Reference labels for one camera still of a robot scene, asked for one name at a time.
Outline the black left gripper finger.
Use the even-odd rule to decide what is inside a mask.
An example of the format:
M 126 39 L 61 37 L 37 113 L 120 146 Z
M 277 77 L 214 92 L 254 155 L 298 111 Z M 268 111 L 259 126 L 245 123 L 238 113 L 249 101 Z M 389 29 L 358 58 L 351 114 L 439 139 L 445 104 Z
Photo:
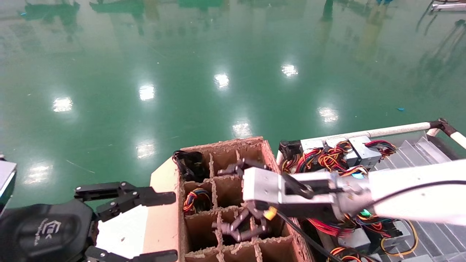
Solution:
M 96 215 L 102 222 L 138 206 L 170 205 L 177 200 L 175 192 L 156 192 L 151 186 L 134 186 L 126 181 L 78 186 L 74 198 L 83 202 L 108 199 L 109 202 L 96 208 Z
M 178 260 L 178 252 L 175 249 L 144 253 L 133 258 L 126 258 L 122 255 L 91 246 L 86 250 L 84 255 L 85 262 L 176 262 Z

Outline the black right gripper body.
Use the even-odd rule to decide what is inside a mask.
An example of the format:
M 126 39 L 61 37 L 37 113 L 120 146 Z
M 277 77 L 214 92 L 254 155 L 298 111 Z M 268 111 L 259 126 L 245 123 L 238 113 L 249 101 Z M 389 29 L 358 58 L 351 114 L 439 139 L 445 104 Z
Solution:
M 292 218 L 311 218 L 320 221 L 338 220 L 330 203 L 269 204 L 263 201 L 251 201 L 251 210 L 266 211 L 270 207 L 274 207 L 280 213 Z

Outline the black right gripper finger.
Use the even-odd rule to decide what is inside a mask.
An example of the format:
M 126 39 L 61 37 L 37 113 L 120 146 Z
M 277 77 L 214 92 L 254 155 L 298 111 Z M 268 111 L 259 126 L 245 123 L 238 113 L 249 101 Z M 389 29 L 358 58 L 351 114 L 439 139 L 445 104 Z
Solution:
M 227 175 L 242 177 L 243 174 L 244 174 L 245 169 L 252 168 L 252 167 L 256 167 L 256 168 L 260 168 L 260 169 L 268 170 L 268 171 L 272 170 L 266 164 L 263 164 L 263 163 L 258 162 L 256 160 L 253 160 L 253 159 L 240 159 L 236 163 L 229 164 L 226 169 L 218 170 L 218 177 L 227 176 Z
M 253 218 L 258 221 L 254 229 L 241 231 L 240 227 Z M 231 223 L 213 222 L 212 229 L 219 230 L 223 235 L 230 236 L 236 242 L 246 242 L 254 237 L 270 232 L 269 222 L 272 220 L 272 209 L 258 210 L 254 207 L 245 207 L 238 217 Z

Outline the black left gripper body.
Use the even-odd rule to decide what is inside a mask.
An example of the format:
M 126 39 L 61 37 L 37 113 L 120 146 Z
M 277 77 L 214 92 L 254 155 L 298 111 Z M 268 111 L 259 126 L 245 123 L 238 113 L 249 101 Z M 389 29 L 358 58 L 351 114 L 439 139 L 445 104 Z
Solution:
M 1 215 L 2 262 L 83 262 L 95 245 L 98 219 L 79 200 L 6 209 Z

